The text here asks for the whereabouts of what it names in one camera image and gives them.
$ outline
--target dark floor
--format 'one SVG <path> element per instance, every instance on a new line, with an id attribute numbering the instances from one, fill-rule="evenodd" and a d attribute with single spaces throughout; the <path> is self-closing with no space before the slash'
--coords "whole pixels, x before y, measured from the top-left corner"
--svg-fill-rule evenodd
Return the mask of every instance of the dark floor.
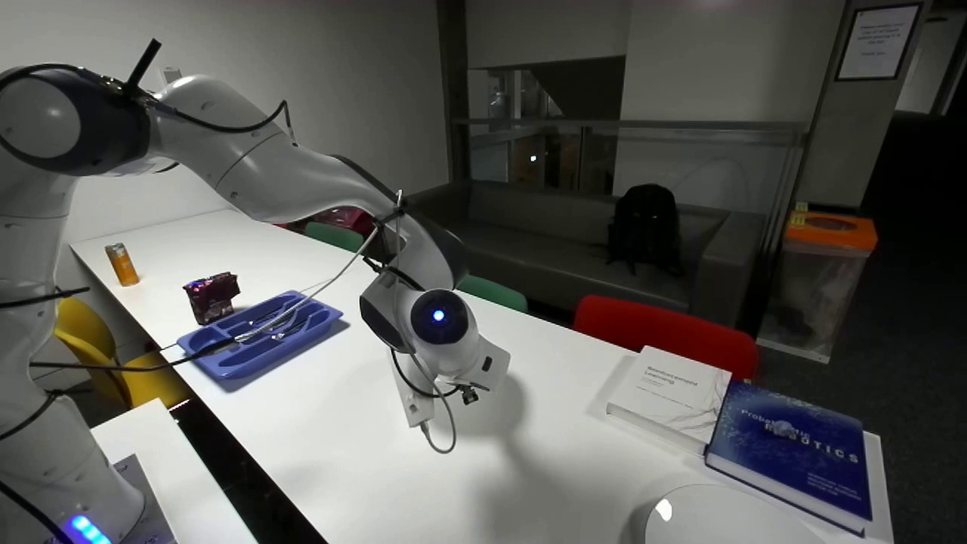
<path id="1" fill-rule="evenodd" d="M 831 363 L 765 353 L 758 376 L 771 390 L 856 415 L 882 436 L 898 544 L 967 542 L 962 133 L 962 122 L 895 120 L 863 202 L 880 246 L 863 266 Z M 553 308 L 536 315 L 569 323 Z M 259 542 L 316 542 L 211 415 L 196 407 L 182 415 L 182 425 Z"/>

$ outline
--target book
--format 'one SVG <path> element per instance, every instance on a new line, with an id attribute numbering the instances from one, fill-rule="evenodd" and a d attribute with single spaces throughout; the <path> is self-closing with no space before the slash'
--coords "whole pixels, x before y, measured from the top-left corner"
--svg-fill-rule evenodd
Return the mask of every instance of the book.
<path id="1" fill-rule="evenodd" d="M 863 425 L 848 415 L 731 381 L 705 463 L 856 535 L 874 523 Z"/>
<path id="2" fill-rule="evenodd" d="M 603 395 L 603 415 L 705 448 L 727 381 L 725 367 L 641 348 Z"/>

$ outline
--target blue tray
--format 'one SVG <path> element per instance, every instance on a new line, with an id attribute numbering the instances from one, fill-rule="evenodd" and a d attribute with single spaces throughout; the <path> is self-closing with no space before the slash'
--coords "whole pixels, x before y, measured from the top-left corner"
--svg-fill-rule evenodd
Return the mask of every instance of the blue tray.
<path id="1" fill-rule="evenodd" d="M 239 345 L 227 345 L 220 349 L 202 353 L 211 345 L 259 330 L 263 323 L 275 321 L 280 312 L 294 306 L 298 308 L 280 316 L 278 323 L 266 325 L 263 333 Z M 202 355 L 192 355 L 192 363 L 211 381 L 218 381 L 224 390 L 239 390 L 243 382 L 259 376 L 263 371 L 322 341 L 334 330 L 339 316 L 342 316 L 339 308 L 322 306 L 316 300 L 304 300 L 295 289 L 288 289 L 259 306 L 227 315 L 190 334 L 182 334 L 177 345 L 184 355 L 202 353 Z"/>

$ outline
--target desk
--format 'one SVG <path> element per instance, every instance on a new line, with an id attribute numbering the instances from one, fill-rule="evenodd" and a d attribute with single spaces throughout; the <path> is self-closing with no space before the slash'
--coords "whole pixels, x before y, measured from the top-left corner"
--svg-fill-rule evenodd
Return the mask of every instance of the desk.
<path id="1" fill-rule="evenodd" d="M 118 288 L 103 246 L 123 242 L 141 281 Z M 236 272 L 243 306 L 329 278 L 347 253 L 295 231 L 213 212 L 76 242 L 72 251 L 153 341 L 190 333 L 182 285 Z M 386 348 L 360 321 L 371 281 L 354 266 L 316 300 L 343 312 L 347 330 L 224 393 L 198 367 L 177 373 L 249 448 L 266 475 L 329 542 L 621 542 L 629 519 L 658 494 L 715 480 L 695 449 L 603 425 L 590 406 L 629 349 L 466 296 L 481 333 L 511 349 L 506 381 L 478 406 L 454 406 L 459 448 L 439 457 L 406 415 Z M 448 419 L 431 422 L 448 440 Z M 823 542 L 858 542 L 806 513 Z M 866 542 L 890 542 L 875 493 Z"/>
<path id="2" fill-rule="evenodd" d="M 94 438 L 113 463 L 129 452 L 140 457 L 157 505 L 177 542 L 254 542 L 159 401 L 140 406 L 97 425 Z"/>

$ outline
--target white robotic arm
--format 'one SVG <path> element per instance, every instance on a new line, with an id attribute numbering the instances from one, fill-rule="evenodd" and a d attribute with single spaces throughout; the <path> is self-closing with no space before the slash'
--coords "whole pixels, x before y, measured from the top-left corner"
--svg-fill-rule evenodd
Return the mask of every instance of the white robotic arm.
<path id="1" fill-rule="evenodd" d="M 29 381 L 27 363 L 50 330 L 72 180 L 153 158 L 184 164 L 256 219 L 360 204 L 400 231 L 360 312 L 382 341 L 411 353 L 395 373 L 411 425 L 431 417 L 439 381 L 487 390 L 506 371 L 506 349 L 449 289 L 454 239 L 347 160 L 298 147 L 227 85 L 182 78 L 149 97 L 76 65 L 12 69 L 0 74 L 0 542 L 62 542 L 79 513 L 123 542 L 140 516 L 141 494 L 98 457 L 72 401 Z M 54 524 L 24 523 L 22 500 Z"/>

